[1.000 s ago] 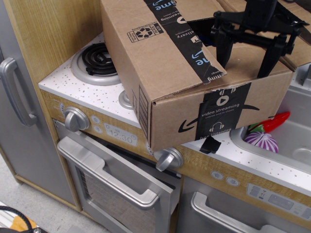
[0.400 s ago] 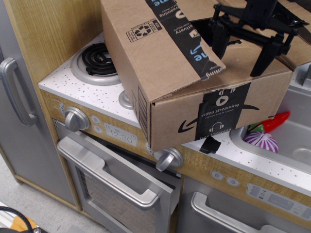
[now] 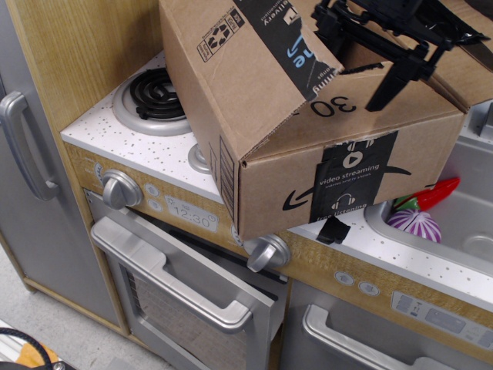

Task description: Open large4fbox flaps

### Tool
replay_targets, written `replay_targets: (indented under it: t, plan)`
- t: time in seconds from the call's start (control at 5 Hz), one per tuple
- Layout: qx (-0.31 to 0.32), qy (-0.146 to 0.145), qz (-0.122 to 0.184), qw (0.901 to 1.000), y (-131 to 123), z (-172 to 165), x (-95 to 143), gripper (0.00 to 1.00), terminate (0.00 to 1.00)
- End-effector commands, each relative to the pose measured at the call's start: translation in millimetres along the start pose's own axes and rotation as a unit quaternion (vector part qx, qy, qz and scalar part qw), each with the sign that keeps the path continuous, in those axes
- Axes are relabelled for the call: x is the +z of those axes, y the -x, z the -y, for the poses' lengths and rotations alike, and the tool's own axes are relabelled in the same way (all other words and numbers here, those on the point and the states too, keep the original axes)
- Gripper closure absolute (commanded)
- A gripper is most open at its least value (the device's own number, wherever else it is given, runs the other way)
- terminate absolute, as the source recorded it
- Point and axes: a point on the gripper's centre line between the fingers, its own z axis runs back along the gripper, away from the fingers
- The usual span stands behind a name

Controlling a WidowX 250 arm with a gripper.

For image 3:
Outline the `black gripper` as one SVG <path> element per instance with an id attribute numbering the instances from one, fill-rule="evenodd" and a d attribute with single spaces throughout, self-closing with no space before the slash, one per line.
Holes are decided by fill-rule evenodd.
<path id="1" fill-rule="evenodd" d="M 429 79 L 439 59 L 455 46 L 479 45 L 490 38 L 460 19 L 440 1 L 356 1 L 358 15 L 346 1 L 321 1 L 314 7 L 316 35 L 336 56 L 341 57 L 348 40 L 353 40 L 393 62 L 390 71 L 365 109 L 378 112 L 410 82 Z M 417 45 L 404 49 L 376 32 L 374 23 L 396 36 L 406 36 Z"/>

